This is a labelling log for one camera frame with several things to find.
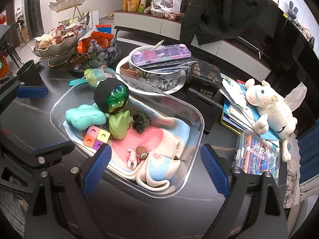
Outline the colourful linking cubes block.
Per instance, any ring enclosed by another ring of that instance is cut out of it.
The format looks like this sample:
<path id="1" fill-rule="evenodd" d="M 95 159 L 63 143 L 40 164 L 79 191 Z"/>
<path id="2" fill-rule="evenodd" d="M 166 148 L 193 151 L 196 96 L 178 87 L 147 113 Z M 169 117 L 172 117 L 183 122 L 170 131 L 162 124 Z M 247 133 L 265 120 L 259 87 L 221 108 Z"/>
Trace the colourful linking cubes block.
<path id="1" fill-rule="evenodd" d="M 87 130 L 83 144 L 97 151 L 101 145 L 108 143 L 110 135 L 109 131 L 92 125 Z"/>

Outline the pink pig figurine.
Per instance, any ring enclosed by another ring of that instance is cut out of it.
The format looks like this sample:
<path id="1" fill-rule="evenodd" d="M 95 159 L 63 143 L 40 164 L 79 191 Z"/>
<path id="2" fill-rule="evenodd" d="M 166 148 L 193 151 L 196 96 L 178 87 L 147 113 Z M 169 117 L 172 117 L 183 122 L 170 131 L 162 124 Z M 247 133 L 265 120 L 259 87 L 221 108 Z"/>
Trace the pink pig figurine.
<path id="1" fill-rule="evenodd" d="M 129 168 L 135 169 L 139 164 L 136 151 L 130 148 L 128 148 L 127 151 L 129 152 L 127 165 Z"/>

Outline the teal star plush pillow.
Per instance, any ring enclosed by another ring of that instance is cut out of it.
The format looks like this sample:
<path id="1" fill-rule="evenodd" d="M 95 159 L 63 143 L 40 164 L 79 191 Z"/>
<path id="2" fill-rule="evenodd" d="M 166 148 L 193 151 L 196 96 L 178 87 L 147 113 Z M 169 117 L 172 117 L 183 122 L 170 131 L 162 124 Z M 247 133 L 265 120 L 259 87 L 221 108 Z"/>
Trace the teal star plush pillow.
<path id="1" fill-rule="evenodd" d="M 65 120 L 75 129 L 83 131 L 92 125 L 104 125 L 106 123 L 106 115 L 96 104 L 83 104 L 78 108 L 67 110 Z"/>

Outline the small brown toy football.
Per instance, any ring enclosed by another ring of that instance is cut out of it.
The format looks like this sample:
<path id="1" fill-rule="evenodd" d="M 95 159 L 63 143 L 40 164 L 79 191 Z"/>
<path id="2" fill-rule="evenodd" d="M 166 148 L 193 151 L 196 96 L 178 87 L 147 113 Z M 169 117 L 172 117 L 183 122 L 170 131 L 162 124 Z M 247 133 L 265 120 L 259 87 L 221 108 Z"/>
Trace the small brown toy football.
<path id="1" fill-rule="evenodd" d="M 135 152 L 137 157 L 141 160 L 145 160 L 149 155 L 148 150 L 144 146 L 137 146 Z"/>

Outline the dark green brick vehicle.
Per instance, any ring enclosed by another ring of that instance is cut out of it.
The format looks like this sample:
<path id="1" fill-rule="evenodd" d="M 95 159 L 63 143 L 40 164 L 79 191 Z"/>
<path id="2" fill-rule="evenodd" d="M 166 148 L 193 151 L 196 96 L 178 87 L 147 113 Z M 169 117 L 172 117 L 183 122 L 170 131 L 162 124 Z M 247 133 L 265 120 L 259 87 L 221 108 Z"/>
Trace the dark green brick vehicle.
<path id="1" fill-rule="evenodd" d="M 151 120 L 142 112 L 134 114 L 132 127 L 136 132 L 143 133 L 150 126 Z"/>

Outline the iridescent ball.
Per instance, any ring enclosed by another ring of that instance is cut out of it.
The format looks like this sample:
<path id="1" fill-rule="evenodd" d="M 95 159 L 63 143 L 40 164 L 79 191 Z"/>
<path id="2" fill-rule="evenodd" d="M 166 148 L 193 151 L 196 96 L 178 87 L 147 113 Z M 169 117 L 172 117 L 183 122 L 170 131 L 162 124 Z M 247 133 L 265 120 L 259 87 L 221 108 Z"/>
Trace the iridescent ball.
<path id="1" fill-rule="evenodd" d="M 129 89 L 125 83 L 116 78 L 100 81 L 94 90 L 94 102 L 98 108 L 107 114 L 115 114 L 126 106 Z"/>

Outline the black mug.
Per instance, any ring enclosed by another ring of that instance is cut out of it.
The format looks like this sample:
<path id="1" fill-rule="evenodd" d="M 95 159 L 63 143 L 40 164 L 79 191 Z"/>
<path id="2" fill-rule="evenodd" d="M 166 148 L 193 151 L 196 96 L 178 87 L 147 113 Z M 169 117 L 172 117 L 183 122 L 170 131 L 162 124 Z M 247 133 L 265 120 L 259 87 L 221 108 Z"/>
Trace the black mug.
<path id="1" fill-rule="evenodd" d="M 38 63 L 34 60 L 29 60 L 24 63 L 17 71 L 17 79 L 20 82 L 29 86 L 43 86 L 43 81 L 40 74 L 37 71 Z"/>

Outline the clear marker pen case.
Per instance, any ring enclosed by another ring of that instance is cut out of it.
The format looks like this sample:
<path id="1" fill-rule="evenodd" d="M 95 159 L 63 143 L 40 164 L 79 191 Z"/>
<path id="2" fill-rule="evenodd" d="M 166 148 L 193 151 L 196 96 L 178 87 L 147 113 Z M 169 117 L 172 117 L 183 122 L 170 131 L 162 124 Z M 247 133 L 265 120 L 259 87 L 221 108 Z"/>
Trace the clear marker pen case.
<path id="1" fill-rule="evenodd" d="M 262 175 L 268 171 L 278 184 L 280 164 L 281 155 L 274 144 L 249 130 L 238 136 L 233 167 L 239 167 L 245 173 L 253 175 Z"/>

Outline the pastel knitted blanket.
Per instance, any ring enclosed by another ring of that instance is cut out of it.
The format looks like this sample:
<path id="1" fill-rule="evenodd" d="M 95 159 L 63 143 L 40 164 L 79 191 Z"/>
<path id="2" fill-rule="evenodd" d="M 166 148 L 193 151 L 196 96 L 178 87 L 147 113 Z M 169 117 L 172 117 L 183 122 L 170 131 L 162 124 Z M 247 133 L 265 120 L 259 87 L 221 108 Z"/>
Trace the pastel knitted blanket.
<path id="1" fill-rule="evenodd" d="M 190 136 L 190 127 L 183 120 L 165 116 L 154 107 L 129 97 L 126 107 L 121 111 L 130 111 L 131 126 L 126 137 L 122 140 L 113 138 L 108 140 L 112 155 L 108 168 L 119 176 L 137 183 L 140 187 L 153 192 L 166 190 L 171 186 L 171 179 L 182 165 L 182 154 Z M 150 120 L 150 126 L 143 133 L 133 129 L 133 115 L 144 113 Z M 106 114 L 106 123 L 97 127 L 109 131 L 109 117 Z M 97 151 L 83 144 L 87 129 L 79 131 L 69 125 L 66 120 L 63 127 L 68 137 L 79 145 L 85 153 L 93 156 Z M 129 168 L 128 148 L 135 150 L 137 146 L 144 146 L 149 155 L 145 160 L 138 158 L 138 166 Z"/>

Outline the shell-shaped snack bowl stand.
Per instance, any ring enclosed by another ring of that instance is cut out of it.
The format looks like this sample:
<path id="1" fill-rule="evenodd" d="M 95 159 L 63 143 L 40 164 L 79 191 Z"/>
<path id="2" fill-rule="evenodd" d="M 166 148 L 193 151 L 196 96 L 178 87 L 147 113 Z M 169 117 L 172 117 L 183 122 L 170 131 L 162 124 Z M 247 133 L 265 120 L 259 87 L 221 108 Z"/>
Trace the shell-shaped snack bowl stand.
<path id="1" fill-rule="evenodd" d="M 59 23 L 59 25 L 52 29 L 50 32 L 35 38 L 35 43 L 31 46 L 32 53 L 40 60 L 48 59 L 48 66 L 55 67 L 51 64 L 52 59 L 62 59 L 64 56 L 72 55 L 78 44 L 89 26 L 85 19 L 81 21 L 74 21 L 67 24 L 66 21 Z"/>

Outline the white lamb plush toy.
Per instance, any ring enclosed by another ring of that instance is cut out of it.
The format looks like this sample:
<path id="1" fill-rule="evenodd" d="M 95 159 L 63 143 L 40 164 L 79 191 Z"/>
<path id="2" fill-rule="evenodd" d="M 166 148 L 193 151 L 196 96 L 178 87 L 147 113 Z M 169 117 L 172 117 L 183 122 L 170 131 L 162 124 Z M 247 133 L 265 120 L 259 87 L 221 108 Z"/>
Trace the white lamb plush toy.
<path id="1" fill-rule="evenodd" d="M 294 132 L 297 125 L 297 118 L 292 114 L 291 109 L 284 102 L 284 97 L 279 95 L 268 82 L 256 85 L 254 79 L 245 82 L 245 97 L 247 102 L 255 106 L 260 117 L 254 124 L 257 134 L 266 134 L 272 129 L 281 139 L 282 161 L 291 159 L 288 151 L 288 137 Z"/>

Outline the white shell dish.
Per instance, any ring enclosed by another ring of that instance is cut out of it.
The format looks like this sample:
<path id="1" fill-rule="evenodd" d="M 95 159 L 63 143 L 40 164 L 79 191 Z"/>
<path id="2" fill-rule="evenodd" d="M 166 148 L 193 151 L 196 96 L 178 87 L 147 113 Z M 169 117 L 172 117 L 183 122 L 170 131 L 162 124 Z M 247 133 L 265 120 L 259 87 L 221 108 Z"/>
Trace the white shell dish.
<path id="1" fill-rule="evenodd" d="M 86 0 L 55 0 L 48 3 L 52 11 L 60 12 L 69 8 L 82 5 Z"/>

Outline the black patterned box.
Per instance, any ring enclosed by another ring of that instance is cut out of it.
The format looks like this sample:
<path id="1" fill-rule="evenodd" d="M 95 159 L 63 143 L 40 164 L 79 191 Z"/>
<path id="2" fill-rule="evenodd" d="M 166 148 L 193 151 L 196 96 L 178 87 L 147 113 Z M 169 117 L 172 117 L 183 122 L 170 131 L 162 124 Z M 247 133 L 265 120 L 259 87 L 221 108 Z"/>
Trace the black patterned box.
<path id="1" fill-rule="evenodd" d="M 217 66 L 198 59 L 188 71 L 186 83 L 188 87 L 213 98 L 222 86 L 222 77 Z"/>

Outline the floral round tin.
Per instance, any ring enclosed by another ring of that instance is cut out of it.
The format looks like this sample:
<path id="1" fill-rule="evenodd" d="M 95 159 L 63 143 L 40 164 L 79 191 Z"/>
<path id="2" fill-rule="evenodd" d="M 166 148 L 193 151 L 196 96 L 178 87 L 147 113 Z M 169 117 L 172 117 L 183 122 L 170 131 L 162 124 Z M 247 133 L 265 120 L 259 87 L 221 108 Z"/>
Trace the floral round tin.
<path id="1" fill-rule="evenodd" d="M 161 80 L 163 83 L 167 83 L 168 81 L 172 81 L 174 84 L 177 80 L 177 78 L 181 75 L 181 73 L 184 71 L 180 72 L 168 72 L 168 73 L 156 73 L 152 71 L 147 71 L 142 68 L 139 68 L 132 64 L 130 57 L 129 57 L 129 70 L 121 70 L 121 74 L 124 74 L 126 76 L 130 76 L 134 79 L 144 79 L 147 81 L 147 83 L 150 83 L 151 78 L 154 78 L 156 80 Z"/>

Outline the teal handled scoop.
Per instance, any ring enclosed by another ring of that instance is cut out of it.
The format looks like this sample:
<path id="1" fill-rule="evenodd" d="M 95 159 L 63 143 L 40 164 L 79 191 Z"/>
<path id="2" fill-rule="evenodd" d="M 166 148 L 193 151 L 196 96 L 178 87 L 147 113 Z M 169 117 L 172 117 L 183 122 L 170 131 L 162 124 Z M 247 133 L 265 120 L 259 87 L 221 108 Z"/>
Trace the teal handled scoop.
<path id="1" fill-rule="evenodd" d="M 81 79 L 71 80 L 69 82 L 69 86 L 76 86 L 88 83 L 92 87 L 97 87 L 101 81 L 105 81 L 108 78 L 114 78 L 114 70 L 111 68 L 105 68 L 101 66 L 100 68 L 96 69 L 87 69 L 84 71 L 84 77 Z"/>

